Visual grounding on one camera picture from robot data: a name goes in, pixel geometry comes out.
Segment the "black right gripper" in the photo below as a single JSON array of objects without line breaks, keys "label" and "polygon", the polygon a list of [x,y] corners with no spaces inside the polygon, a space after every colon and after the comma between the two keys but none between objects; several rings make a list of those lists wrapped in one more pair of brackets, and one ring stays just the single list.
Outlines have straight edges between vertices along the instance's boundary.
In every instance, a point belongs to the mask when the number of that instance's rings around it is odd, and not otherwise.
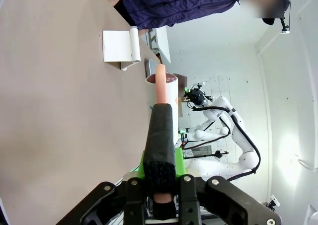
[{"label": "black right gripper", "polygon": [[205,94],[199,87],[190,89],[188,98],[196,106],[206,106]]}]

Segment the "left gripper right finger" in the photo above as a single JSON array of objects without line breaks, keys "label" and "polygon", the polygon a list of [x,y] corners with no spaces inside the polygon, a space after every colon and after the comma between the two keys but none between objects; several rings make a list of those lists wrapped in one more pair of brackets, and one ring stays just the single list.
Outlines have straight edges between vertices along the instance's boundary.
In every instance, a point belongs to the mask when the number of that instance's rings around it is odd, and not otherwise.
[{"label": "left gripper right finger", "polygon": [[179,224],[200,225],[200,208],[228,225],[280,225],[278,214],[220,176],[207,181],[187,174],[181,148],[175,149]]}]

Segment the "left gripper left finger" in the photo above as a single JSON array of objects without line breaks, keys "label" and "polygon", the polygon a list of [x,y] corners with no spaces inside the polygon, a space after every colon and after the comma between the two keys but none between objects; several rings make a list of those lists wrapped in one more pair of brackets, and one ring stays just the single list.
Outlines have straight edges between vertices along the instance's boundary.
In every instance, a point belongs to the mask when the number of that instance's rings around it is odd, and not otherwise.
[{"label": "left gripper left finger", "polygon": [[117,185],[101,182],[71,209],[59,225],[144,225],[144,172],[127,173]]}]

